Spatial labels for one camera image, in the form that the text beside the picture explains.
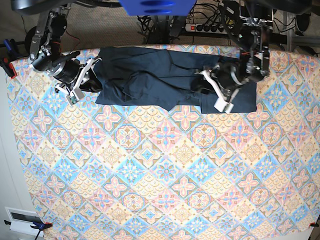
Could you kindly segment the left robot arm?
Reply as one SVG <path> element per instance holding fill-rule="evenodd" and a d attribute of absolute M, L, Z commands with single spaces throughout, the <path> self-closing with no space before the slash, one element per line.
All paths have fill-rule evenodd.
<path fill-rule="evenodd" d="M 239 47 L 239 56 L 220 56 L 216 64 L 205 65 L 191 89 L 228 104 L 255 104 L 257 83 L 269 75 L 272 9 L 258 0 L 223 0 L 218 6 L 220 26 Z"/>

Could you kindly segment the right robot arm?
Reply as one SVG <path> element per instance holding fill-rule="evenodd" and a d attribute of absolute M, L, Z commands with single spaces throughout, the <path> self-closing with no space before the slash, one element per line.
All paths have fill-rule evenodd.
<path fill-rule="evenodd" d="M 46 72 L 59 81 L 56 91 L 64 91 L 69 98 L 80 100 L 82 92 L 98 93 L 102 84 L 93 71 L 100 57 L 80 63 L 80 51 L 62 53 L 61 37 L 67 29 L 69 7 L 65 4 L 42 12 L 30 40 L 29 62 L 36 72 Z"/>

